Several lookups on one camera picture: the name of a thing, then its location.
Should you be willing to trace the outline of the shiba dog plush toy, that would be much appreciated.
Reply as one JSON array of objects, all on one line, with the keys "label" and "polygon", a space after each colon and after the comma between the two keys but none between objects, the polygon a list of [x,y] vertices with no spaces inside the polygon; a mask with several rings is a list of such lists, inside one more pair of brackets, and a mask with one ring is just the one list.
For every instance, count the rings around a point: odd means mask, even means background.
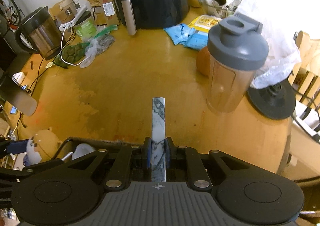
[{"label": "shiba dog plush toy", "polygon": [[35,133],[27,141],[26,154],[23,158],[24,166],[31,166],[49,161],[58,151],[62,141],[49,127]]}]

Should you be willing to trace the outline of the marble pattern bar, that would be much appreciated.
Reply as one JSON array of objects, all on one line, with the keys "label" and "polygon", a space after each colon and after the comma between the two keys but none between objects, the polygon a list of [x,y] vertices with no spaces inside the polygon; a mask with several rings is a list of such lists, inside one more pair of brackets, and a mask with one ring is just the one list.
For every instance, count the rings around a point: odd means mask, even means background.
[{"label": "marble pattern bar", "polygon": [[165,98],[152,99],[151,180],[166,181],[165,168]]}]

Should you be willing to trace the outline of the open cardboard box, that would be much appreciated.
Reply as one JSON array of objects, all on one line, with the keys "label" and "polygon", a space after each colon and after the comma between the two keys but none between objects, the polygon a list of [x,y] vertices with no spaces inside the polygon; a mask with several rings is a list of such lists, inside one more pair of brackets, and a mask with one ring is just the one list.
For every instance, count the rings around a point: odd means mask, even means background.
[{"label": "open cardboard box", "polygon": [[71,142],[72,144],[79,145],[82,143],[88,144],[96,149],[109,149],[109,148],[120,148],[120,146],[138,146],[142,147],[143,144],[138,143],[130,143],[123,140],[96,140],[96,139],[89,139],[89,138],[80,138],[80,137],[69,137],[67,138],[58,148],[57,152],[53,155],[52,159],[56,159],[60,152],[63,150],[64,146]]}]

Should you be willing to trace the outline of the black gradient tumbler bottle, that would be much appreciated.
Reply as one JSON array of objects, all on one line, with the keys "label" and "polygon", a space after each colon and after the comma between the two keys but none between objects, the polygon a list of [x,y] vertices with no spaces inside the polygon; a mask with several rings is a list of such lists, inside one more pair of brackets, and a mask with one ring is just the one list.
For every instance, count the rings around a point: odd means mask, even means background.
[{"label": "black gradient tumbler bottle", "polygon": [[31,95],[31,84],[27,74],[27,72],[17,72],[12,75],[1,69],[1,98],[23,114],[30,116],[37,108],[37,101]]}]

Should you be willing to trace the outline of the brown round fruit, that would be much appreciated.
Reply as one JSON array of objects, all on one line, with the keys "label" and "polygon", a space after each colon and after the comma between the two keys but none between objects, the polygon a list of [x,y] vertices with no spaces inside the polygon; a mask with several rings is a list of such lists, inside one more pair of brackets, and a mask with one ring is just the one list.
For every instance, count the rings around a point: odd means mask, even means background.
[{"label": "brown round fruit", "polygon": [[205,46],[197,53],[196,67],[199,73],[209,77],[210,74],[210,53],[208,48]]}]

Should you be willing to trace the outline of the black kettle base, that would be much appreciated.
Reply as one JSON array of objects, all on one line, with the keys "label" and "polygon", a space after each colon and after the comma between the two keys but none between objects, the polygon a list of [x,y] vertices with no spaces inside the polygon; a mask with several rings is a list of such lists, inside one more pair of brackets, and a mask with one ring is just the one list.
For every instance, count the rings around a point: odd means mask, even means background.
[{"label": "black kettle base", "polygon": [[287,79],[263,89],[249,88],[247,97],[258,112],[273,120],[291,117],[296,107],[295,93]]}]

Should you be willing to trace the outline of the bag of green discs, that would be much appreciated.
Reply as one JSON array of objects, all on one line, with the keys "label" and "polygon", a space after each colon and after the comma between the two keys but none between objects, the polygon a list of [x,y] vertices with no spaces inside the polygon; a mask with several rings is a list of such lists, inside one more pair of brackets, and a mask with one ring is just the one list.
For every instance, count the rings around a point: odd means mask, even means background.
[{"label": "bag of green discs", "polygon": [[62,50],[62,58],[61,55],[58,54],[54,59],[53,63],[59,67],[67,68],[69,67],[69,63],[76,64],[85,56],[85,50],[89,46],[89,43],[78,43],[76,45],[66,46]]}]

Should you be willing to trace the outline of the steel electric kettle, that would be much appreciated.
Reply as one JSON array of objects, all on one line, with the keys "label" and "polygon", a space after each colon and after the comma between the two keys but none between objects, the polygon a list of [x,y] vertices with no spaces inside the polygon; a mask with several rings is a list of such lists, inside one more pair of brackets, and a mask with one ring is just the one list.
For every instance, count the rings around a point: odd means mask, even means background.
[{"label": "steel electric kettle", "polygon": [[15,32],[20,48],[45,60],[53,59],[65,45],[65,39],[46,7],[39,7],[27,15]]}]

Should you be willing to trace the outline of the clear plastic bag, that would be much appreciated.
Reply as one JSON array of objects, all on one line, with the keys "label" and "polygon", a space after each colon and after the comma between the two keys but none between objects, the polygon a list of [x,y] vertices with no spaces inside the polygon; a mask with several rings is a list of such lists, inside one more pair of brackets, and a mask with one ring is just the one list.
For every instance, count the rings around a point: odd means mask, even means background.
[{"label": "clear plastic bag", "polygon": [[85,48],[85,59],[80,64],[82,69],[90,66],[97,55],[102,54],[113,45],[115,38],[111,35],[111,32],[117,29],[117,25],[98,27],[97,34],[89,40],[89,44]]}]

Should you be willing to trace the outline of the grey lid shaker bottle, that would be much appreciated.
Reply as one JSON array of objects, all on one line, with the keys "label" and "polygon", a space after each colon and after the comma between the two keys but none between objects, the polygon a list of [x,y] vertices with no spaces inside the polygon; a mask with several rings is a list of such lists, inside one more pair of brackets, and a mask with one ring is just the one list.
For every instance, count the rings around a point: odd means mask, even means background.
[{"label": "grey lid shaker bottle", "polygon": [[265,63],[269,47],[262,29],[262,23],[242,13],[227,17],[210,29],[207,105],[212,111],[234,111]]}]

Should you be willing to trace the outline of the light blue wipes pack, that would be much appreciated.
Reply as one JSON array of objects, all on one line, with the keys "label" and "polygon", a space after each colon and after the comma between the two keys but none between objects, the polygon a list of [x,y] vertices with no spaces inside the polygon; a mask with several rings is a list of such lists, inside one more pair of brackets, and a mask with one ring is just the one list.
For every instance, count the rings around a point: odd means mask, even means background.
[{"label": "light blue wipes pack", "polygon": [[195,28],[189,27],[187,24],[178,24],[163,30],[171,38],[174,45],[185,45],[196,31]]}]

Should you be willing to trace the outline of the yellow wipes pack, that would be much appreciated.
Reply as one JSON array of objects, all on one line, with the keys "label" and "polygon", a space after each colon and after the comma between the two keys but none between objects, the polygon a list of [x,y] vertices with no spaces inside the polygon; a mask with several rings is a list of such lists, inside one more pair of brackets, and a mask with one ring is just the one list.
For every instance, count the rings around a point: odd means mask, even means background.
[{"label": "yellow wipes pack", "polygon": [[221,21],[221,18],[217,18],[212,15],[201,15],[188,24],[190,28],[208,33],[209,30],[217,25]]}]

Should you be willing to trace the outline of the green lidded jar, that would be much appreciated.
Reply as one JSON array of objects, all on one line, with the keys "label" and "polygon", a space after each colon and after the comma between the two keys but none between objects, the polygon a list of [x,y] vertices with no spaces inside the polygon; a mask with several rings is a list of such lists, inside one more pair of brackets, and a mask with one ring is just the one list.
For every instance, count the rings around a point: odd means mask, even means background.
[{"label": "green lidded jar", "polygon": [[73,26],[76,34],[82,41],[88,41],[95,36],[97,32],[97,25],[90,11],[85,11],[80,19]]}]

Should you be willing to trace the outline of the wooden chair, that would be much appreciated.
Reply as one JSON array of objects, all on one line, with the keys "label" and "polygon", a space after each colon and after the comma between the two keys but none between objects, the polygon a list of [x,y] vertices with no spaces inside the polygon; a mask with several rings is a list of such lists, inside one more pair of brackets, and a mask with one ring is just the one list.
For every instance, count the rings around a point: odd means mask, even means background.
[{"label": "wooden chair", "polygon": [[301,62],[293,68],[289,83],[296,90],[296,100],[319,111],[319,39],[300,31],[295,36]]}]

